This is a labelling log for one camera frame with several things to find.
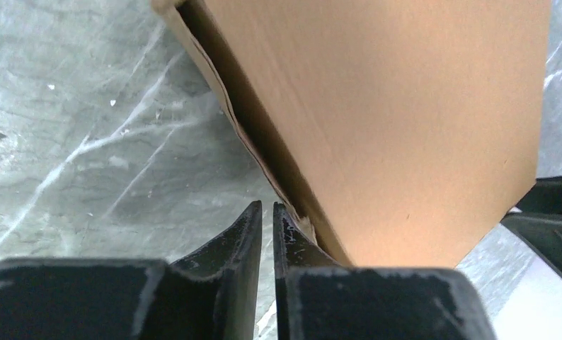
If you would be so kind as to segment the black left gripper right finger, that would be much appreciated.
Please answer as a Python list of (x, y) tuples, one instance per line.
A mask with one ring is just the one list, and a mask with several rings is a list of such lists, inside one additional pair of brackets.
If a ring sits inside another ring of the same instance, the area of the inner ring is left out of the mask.
[(445, 268), (347, 268), (273, 206), (279, 339), (494, 339), (479, 294)]

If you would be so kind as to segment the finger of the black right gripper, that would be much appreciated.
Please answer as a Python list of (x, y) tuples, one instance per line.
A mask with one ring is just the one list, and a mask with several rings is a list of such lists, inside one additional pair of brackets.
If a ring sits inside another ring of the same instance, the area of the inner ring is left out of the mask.
[(562, 176), (538, 178), (500, 221), (562, 278)]

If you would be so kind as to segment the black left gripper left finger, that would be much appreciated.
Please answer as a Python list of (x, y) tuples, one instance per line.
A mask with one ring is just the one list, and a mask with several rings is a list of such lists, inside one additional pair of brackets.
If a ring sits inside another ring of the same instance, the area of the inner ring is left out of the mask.
[(191, 254), (0, 261), (0, 339), (251, 339), (262, 204)]

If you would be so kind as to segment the brown cardboard box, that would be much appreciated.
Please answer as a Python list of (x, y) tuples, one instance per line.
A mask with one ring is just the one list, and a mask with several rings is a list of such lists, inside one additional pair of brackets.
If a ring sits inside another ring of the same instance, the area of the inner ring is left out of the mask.
[(153, 1), (290, 212), (455, 267), (536, 181), (550, 1)]

